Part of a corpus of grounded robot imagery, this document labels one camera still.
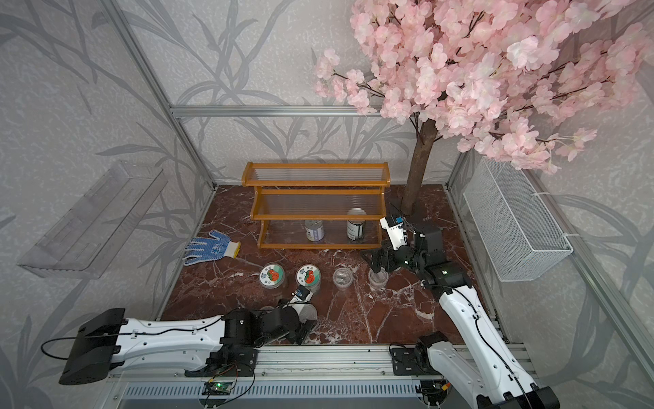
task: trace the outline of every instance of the blue dotted glove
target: blue dotted glove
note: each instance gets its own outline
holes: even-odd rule
[[[227,235],[218,230],[209,232],[212,238],[194,237],[184,251],[189,253],[184,256],[184,265],[190,266],[204,261],[215,261],[221,258],[236,257],[241,248],[241,242],[230,241]]]

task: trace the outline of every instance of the orange wooden shelf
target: orange wooden shelf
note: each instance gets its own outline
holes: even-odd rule
[[[258,240],[261,249],[374,249],[381,245],[379,219],[386,216],[384,189],[390,186],[387,163],[249,162],[242,182],[243,186],[254,187],[250,217],[262,221]],[[366,212],[356,217],[366,221],[364,238],[360,241],[347,237],[346,221],[353,218],[347,212],[354,208]],[[323,221],[322,240],[307,239],[305,220]]]

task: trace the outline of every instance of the can label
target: can label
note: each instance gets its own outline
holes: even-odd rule
[[[304,226],[304,228],[307,231],[307,239],[311,241],[320,241],[325,236],[325,230],[323,229],[322,225],[315,228],[308,228]]]
[[[364,221],[347,221],[347,237],[350,240],[361,240],[364,238]]]

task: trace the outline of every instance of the tree trunk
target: tree trunk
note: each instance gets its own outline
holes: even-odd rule
[[[421,138],[418,138],[415,143],[415,150],[411,159],[411,169],[409,170],[409,177],[404,188],[404,196],[402,197],[401,210],[405,215],[413,213],[413,205],[418,198],[418,190],[420,190],[420,186],[422,185],[424,169],[427,167],[427,160],[429,159],[429,154],[432,152],[432,145],[438,135],[436,121],[428,119],[422,124],[420,133]]]

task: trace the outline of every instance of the round sticker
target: round sticker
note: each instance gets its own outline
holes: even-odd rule
[[[265,287],[272,287],[284,277],[284,270],[277,264],[268,264],[261,270],[259,280]]]
[[[298,270],[298,283],[305,287],[312,287],[320,281],[320,270],[311,264],[300,267]]]

